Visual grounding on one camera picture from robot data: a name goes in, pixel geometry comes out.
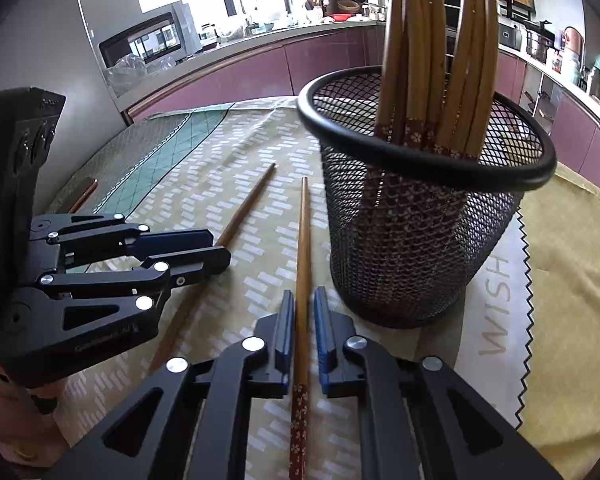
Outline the left hand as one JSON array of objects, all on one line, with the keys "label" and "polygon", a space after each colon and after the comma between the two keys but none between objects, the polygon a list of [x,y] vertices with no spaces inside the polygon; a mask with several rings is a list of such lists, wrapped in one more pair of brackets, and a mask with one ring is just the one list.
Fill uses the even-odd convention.
[{"label": "left hand", "polygon": [[21,469],[53,466],[69,445],[53,416],[67,379],[29,390],[0,367],[0,453]]}]

